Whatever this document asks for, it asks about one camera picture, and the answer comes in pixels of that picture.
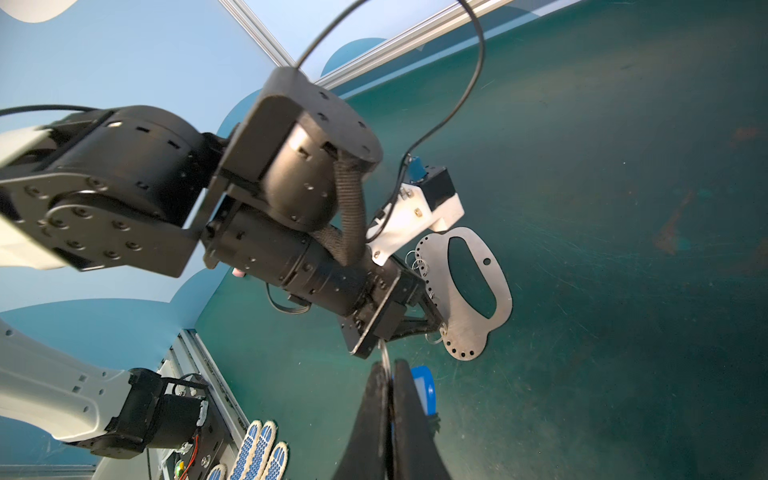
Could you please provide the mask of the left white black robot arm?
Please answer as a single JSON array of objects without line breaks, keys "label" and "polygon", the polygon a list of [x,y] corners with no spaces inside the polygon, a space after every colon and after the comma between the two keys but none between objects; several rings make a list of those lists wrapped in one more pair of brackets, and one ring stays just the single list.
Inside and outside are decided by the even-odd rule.
[{"label": "left white black robot arm", "polygon": [[151,106],[68,106],[1,137],[1,263],[129,266],[179,277],[198,246],[305,307],[350,352],[436,331],[426,283],[370,239],[363,181],[378,138],[344,100],[280,67],[233,133]]}]

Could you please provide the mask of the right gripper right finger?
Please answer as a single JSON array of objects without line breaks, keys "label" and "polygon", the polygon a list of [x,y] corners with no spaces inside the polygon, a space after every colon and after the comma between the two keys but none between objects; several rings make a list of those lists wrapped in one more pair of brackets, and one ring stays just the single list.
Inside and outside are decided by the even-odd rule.
[{"label": "right gripper right finger", "polygon": [[434,435],[439,430],[438,412],[427,417],[406,360],[394,363],[392,455],[393,479],[450,479]]}]

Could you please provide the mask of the left aluminium frame post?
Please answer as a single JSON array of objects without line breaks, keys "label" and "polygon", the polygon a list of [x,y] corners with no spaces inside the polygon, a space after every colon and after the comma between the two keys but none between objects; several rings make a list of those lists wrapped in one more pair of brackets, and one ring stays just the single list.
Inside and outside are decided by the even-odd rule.
[{"label": "left aluminium frame post", "polygon": [[219,0],[219,3],[276,66],[291,67],[294,65],[294,59],[251,10],[246,1]]}]

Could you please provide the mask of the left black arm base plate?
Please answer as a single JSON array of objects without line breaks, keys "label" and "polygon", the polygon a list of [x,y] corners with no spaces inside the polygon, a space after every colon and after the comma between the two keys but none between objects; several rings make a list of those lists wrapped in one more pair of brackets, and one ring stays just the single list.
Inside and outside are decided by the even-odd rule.
[{"label": "left black arm base plate", "polygon": [[231,405],[212,386],[205,389],[178,386],[173,393],[202,401],[200,419],[193,437],[171,453],[165,466],[165,478],[174,479],[174,465],[178,460],[187,464],[185,479],[206,479],[209,471],[219,463],[233,462],[240,440],[240,423]]}]

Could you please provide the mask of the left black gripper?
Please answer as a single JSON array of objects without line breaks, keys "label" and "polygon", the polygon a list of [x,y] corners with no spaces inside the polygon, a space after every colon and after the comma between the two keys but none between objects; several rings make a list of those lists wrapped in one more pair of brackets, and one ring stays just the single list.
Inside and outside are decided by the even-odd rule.
[{"label": "left black gripper", "polygon": [[426,294],[426,283],[403,263],[373,269],[357,310],[340,318],[349,353],[367,359],[378,341],[439,331],[445,317]]}]

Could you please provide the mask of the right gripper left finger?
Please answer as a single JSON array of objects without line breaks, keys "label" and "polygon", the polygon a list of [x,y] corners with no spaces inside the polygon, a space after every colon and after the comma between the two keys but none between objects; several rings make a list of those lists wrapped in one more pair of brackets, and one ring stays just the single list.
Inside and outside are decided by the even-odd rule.
[{"label": "right gripper left finger", "polygon": [[390,377],[373,364],[344,453],[333,479],[384,479],[390,456]]}]

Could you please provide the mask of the right blue dotted work glove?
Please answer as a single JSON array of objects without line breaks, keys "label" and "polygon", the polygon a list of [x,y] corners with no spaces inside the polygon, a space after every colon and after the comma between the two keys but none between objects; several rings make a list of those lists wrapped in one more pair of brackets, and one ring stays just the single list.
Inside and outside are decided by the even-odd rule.
[{"label": "right blue dotted work glove", "polygon": [[227,480],[227,478],[227,466],[224,463],[219,463],[209,471],[206,480]]}]

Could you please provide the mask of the left blue dotted work glove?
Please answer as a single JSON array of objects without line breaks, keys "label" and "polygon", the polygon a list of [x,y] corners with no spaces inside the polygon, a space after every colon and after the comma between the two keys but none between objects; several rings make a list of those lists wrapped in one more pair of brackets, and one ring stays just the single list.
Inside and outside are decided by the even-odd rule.
[{"label": "left blue dotted work glove", "polygon": [[254,420],[236,455],[228,479],[282,480],[289,462],[289,446],[277,440],[278,425]]}]

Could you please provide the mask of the silver metal keyring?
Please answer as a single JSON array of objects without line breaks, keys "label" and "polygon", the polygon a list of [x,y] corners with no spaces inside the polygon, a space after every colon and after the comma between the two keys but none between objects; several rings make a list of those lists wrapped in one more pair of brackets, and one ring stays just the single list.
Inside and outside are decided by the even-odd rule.
[{"label": "silver metal keyring", "polygon": [[380,339],[378,341],[378,348],[381,354],[381,364],[386,374],[386,379],[390,381],[392,379],[392,367],[387,342],[384,339]]}]

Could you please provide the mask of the left green circuit board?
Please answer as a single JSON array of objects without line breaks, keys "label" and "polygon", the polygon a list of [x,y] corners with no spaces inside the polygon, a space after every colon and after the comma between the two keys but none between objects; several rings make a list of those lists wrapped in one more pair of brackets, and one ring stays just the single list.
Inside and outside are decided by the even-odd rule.
[{"label": "left green circuit board", "polygon": [[174,465],[174,480],[183,480],[187,472],[187,464],[184,460],[178,460]]}]

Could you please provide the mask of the blue dotted work glove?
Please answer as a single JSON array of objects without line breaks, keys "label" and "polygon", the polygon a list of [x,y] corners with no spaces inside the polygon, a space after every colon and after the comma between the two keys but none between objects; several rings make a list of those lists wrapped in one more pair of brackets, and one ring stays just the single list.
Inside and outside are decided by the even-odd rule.
[{"label": "blue dotted work glove", "polygon": [[206,480],[227,480],[227,478],[227,466],[224,463],[219,463],[209,471]]},{"label": "blue dotted work glove", "polygon": [[278,425],[254,420],[236,455],[228,479],[282,480],[289,462],[289,446],[277,440]]}]

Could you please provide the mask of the front aluminium rail base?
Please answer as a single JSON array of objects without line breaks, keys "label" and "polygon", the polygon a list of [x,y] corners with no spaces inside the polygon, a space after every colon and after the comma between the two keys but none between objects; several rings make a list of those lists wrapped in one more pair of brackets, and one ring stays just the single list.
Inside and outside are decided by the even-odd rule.
[{"label": "front aluminium rail base", "polygon": [[188,479],[206,479],[216,467],[232,472],[250,421],[196,330],[179,333],[159,373],[170,379],[168,394],[198,398],[206,412],[188,447],[146,451],[149,477],[174,479],[179,463]]}]

